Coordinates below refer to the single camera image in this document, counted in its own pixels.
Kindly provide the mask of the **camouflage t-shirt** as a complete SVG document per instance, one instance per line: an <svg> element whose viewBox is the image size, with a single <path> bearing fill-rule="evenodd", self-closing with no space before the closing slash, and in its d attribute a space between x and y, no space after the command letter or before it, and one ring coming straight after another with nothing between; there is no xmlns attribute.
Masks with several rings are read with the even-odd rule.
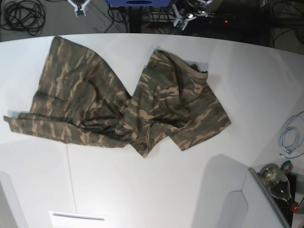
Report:
<svg viewBox="0 0 304 228"><path fill-rule="evenodd" d="M130 95L96 52L55 37L30 111L4 121L15 133L66 144L131 145L142 157L166 137L184 151L231 124L207 79L197 65L157 49Z"/></svg>

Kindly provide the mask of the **blue box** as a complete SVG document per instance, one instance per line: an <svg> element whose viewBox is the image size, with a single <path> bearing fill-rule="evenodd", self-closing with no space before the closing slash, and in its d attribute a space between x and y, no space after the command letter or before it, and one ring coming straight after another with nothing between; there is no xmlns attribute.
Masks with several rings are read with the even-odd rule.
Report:
<svg viewBox="0 0 304 228"><path fill-rule="evenodd" d="M106 3L113 7L140 7L140 6L155 6L155 7L167 7L173 0L107 0Z"/></svg>

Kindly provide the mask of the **clear plastic bottle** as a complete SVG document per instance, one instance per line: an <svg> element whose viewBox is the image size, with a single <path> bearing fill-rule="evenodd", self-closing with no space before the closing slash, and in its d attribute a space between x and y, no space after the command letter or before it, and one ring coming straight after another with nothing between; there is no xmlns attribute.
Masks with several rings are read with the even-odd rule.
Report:
<svg viewBox="0 0 304 228"><path fill-rule="evenodd" d="M291 196L290 182L277 164L271 163L264 166L259 174L265 187L274 198L284 200L293 213L299 210L298 202Z"/></svg>

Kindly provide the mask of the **green tape roll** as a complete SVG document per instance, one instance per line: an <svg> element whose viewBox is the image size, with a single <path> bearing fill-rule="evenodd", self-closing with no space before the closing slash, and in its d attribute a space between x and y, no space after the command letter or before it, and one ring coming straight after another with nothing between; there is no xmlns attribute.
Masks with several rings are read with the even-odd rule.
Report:
<svg viewBox="0 0 304 228"><path fill-rule="evenodd" d="M290 173L292 169L293 169L293 164L291 163L290 160L285 161L281 166L281 170L284 173Z"/></svg>

